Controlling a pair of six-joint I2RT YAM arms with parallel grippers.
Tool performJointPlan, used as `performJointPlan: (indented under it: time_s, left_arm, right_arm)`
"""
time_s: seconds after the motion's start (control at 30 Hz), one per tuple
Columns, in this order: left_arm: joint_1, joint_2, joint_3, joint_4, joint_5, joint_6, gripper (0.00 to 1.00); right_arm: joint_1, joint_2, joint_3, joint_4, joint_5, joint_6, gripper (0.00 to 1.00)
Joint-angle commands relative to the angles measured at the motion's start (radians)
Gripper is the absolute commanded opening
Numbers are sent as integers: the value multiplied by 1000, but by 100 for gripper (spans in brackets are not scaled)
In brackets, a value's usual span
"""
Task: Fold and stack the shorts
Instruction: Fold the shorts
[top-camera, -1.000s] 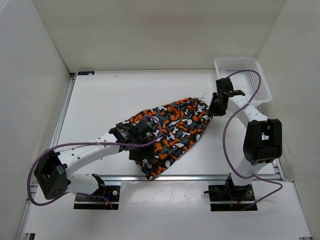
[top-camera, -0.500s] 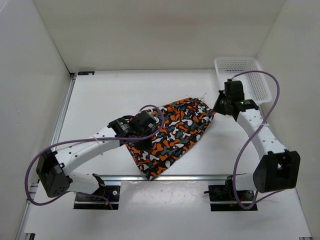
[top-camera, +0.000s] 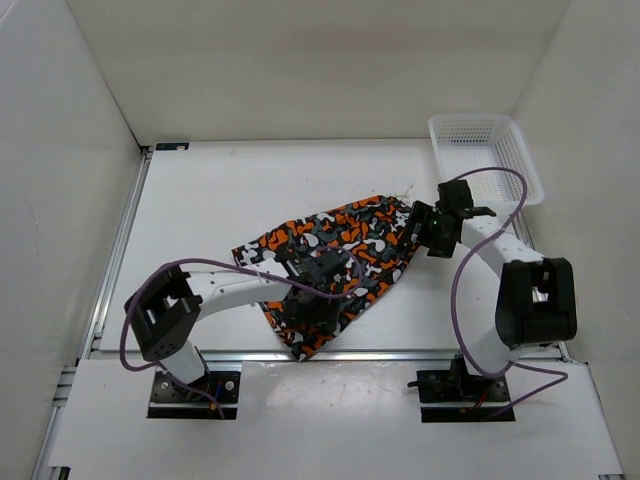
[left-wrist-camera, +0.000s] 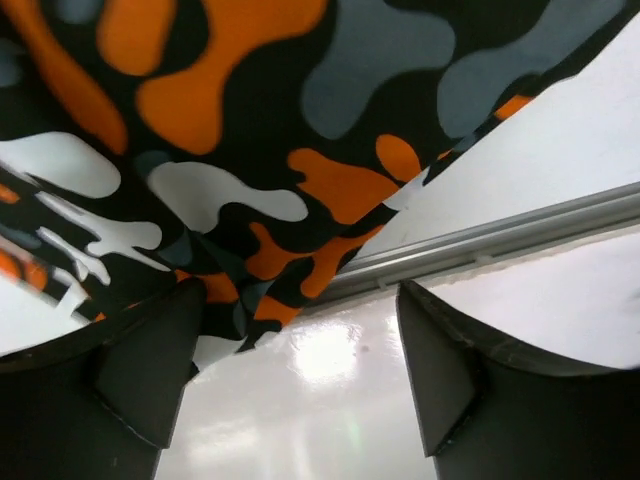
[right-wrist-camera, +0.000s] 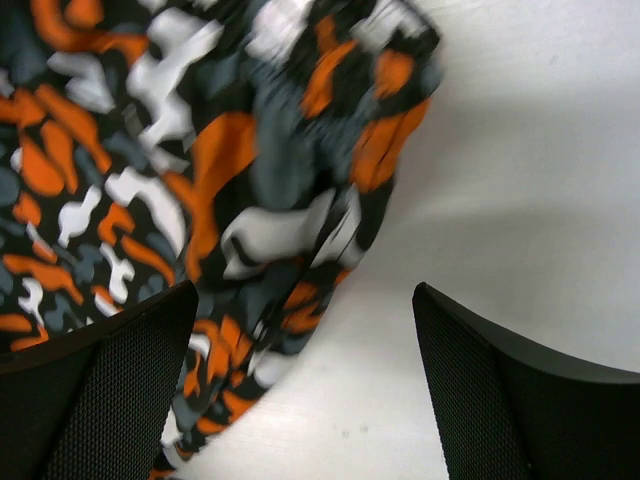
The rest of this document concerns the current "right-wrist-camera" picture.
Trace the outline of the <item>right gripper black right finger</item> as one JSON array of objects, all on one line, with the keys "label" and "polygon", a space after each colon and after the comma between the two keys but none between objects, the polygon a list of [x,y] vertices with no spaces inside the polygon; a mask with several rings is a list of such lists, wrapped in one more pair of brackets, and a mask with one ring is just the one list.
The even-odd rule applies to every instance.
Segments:
[{"label": "right gripper black right finger", "polygon": [[638,478],[638,373],[543,346],[426,283],[412,306],[449,478]]}]

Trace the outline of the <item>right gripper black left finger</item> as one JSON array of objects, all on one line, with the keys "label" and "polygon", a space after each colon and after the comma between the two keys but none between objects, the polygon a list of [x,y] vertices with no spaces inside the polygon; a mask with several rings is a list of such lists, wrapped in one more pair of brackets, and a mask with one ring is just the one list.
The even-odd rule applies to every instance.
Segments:
[{"label": "right gripper black left finger", "polygon": [[1,357],[4,479],[146,479],[192,332],[189,281]]}]

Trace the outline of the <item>camouflage orange black shorts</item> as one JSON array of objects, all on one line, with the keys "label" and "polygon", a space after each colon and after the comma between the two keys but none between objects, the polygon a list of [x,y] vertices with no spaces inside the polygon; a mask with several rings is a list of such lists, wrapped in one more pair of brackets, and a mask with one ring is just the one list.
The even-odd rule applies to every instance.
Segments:
[{"label": "camouflage orange black shorts", "polygon": [[198,296],[148,479],[276,383],[440,81],[410,1],[5,1],[1,349]]}]

